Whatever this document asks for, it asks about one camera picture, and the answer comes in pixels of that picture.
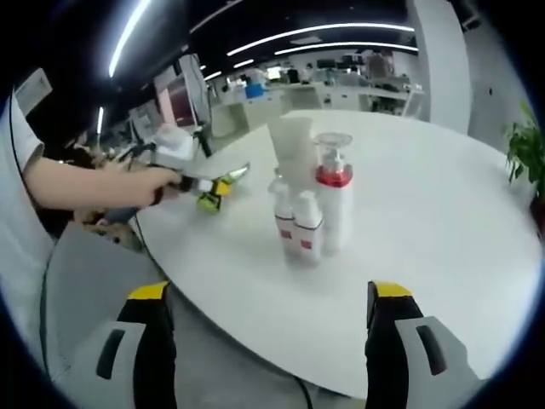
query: ceiling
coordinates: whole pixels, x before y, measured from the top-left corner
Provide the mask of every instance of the ceiling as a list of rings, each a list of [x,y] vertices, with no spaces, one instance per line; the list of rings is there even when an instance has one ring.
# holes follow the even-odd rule
[[[227,57],[228,51],[247,43],[309,26],[348,22],[407,25],[405,0],[151,0],[109,78],[110,59],[139,1],[51,1],[56,6],[49,13],[49,28],[39,36],[36,63],[44,68],[54,92],[29,115],[43,140],[66,143],[93,128],[98,107],[115,102],[126,110],[151,98],[152,89],[146,84],[181,55],[185,44],[207,66],[205,75],[228,72],[249,58],[269,60],[274,51],[295,47],[290,40],[309,35],[323,42],[414,45],[406,33],[347,28],[282,38]],[[202,24],[222,8],[225,11]]]

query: bottle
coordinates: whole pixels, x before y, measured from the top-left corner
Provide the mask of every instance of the bottle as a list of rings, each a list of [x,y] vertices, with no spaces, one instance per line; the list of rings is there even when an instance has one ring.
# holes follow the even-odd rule
[[[293,210],[291,209],[290,187],[281,179],[275,179],[269,187],[269,191],[274,195],[274,219],[284,253],[287,256],[297,256],[299,247],[295,242],[295,224]]]
[[[329,135],[328,138],[328,149],[316,170],[316,181],[319,202],[324,212],[324,251],[335,254],[347,244],[352,232],[353,168],[345,163],[339,151],[339,147],[348,145],[352,138],[340,134]]]
[[[324,215],[314,192],[306,190],[294,203],[295,239],[301,258],[312,265],[319,264],[324,244]]]

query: potted plant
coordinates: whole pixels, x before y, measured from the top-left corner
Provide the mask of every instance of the potted plant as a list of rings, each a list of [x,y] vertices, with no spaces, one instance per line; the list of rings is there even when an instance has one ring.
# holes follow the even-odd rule
[[[509,182],[524,174],[535,185],[536,195],[530,211],[542,234],[545,231],[545,142],[530,108],[524,102],[520,106],[526,115],[526,123],[513,123],[505,130],[509,140]]]

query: white round table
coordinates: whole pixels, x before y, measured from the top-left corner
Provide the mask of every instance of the white round table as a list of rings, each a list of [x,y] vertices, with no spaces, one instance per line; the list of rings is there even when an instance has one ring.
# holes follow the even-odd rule
[[[490,377],[508,360],[535,305],[541,246],[508,184],[502,153],[415,120],[368,112],[299,111],[315,132],[353,136],[351,244],[317,268],[287,263],[267,187],[277,165],[267,127],[201,164],[208,176],[251,172],[206,214],[185,195],[144,210],[144,239],[204,314],[274,365],[364,398],[367,283],[395,281],[468,348]]]

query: white sleeve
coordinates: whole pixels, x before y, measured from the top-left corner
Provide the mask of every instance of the white sleeve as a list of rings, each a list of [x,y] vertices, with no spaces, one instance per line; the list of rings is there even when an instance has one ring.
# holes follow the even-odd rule
[[[43,144],[38,140],[31,126],[26,122],[25,115],[20,110],[19,103],[14,94],[12,98],[11,116],[14,132],[15,151],[21,170],[28,165],[30,158],[42,156]]]

